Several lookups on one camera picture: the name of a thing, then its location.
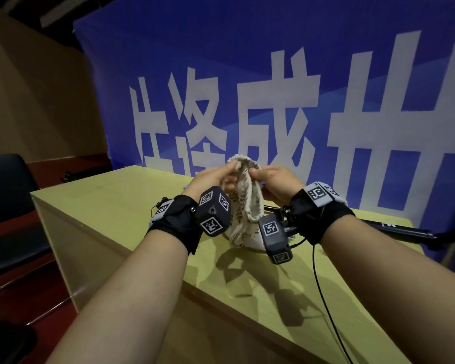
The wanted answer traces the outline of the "person's right hand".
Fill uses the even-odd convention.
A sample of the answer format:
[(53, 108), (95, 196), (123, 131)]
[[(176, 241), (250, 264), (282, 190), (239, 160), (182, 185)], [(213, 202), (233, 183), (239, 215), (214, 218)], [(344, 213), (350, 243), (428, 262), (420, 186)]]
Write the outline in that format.
[(263, 199), (274, 202), (279, 207), (288, 206), (291, 199), (305, 187), (305, 184), (285, 166), (267, 166), (276, 166), (277, 174), (271, 181), (258, 181), (264, 183), (261, 188)]

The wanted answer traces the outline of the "person's left hand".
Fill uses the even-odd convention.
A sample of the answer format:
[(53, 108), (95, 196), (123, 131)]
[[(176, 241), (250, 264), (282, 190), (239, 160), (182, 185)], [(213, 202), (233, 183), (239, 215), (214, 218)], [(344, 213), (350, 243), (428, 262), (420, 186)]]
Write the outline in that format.
[(182, 195), (199, 202), (201, 195), (212, 186), (221, 187), (227, 194), (232, 193), (238, 182), (238, 178), (234, 174), (235, 171), (227, 177), (215, 177), (214, 171), (216, 169), (217, 167), (213, 167), (199, 172), (182, 192)]

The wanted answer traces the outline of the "white leaf-print cloth bag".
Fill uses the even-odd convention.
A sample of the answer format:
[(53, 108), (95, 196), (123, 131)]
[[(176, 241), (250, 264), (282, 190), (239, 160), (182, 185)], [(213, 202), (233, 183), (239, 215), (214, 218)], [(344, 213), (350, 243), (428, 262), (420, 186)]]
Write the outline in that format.
[(231, 224), (225, 237), (231, 247), (249, 248), (265, 252), (259, 220), (264, 216), (264, 199), (260, 182), (251, 177), (251, 168), (261, 166), (251, 158), (236, 154), (228, 162), (237, 161), (234, 175), (237, 177), (235, 190), (230, 194)]

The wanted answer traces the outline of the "person's left forearm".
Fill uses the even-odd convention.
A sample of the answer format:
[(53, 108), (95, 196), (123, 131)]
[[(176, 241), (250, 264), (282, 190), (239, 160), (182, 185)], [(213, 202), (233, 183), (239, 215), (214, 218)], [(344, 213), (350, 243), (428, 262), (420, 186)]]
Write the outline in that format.
[(187, 260), (179, 239), (148, 232), (79, 313), (47, 364), (155, 364)]

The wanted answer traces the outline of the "person's right forearm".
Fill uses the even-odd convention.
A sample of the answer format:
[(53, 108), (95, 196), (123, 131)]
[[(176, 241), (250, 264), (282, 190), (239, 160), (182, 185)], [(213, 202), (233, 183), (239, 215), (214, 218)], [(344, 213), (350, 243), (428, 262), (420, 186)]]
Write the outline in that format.
[(332, 223), (321, 246), (408, 360), (455, 364), (455, 273), (353, 215)]

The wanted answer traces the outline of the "grey marker block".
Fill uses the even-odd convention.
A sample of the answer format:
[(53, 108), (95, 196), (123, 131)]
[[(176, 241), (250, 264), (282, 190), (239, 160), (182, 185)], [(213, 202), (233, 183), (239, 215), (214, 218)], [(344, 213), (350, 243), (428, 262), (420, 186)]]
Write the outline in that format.
[(343, 203), (348, 205), (345, 198), (340, 196), (331, 186), (319, 181), (306, 185), (303, 190), (308, 194), (316, 207), (321, 208), (331, 202)]
[(168, 208), (170, 207), (170, 205), (173, 202), (174, 202), (174, 199), (170, 199), (170, 198), (166, 198), (166, 197), (162, 198), (162, 200), (156, 204), (157, 212), (152, 216), (152, 218), (149, 222), (149, 226), (151, 226), (153, 224), (153, 222), (163, 218), (165, 212), (168, 210)]

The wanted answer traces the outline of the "blue banner with white characters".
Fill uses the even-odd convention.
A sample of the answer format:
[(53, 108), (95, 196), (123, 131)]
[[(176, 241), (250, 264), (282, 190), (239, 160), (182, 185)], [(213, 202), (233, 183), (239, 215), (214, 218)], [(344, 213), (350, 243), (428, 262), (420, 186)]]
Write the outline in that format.
[(73, 28), (115, 169), (243, 154), (455, 228), (455, 0), (115, 0)]

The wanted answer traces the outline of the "black rod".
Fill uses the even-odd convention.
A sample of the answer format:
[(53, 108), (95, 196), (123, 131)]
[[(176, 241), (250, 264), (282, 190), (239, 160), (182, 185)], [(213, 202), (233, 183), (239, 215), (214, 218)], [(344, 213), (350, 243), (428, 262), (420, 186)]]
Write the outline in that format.
[(431, 251), (439, 251), (455, 243), (455, 229), (448, 232), (432, 233), (428, 230), (413, 227), (385, 224), (370, 220), (362, 221), (394, 239), (412, 244), (424, 244)]

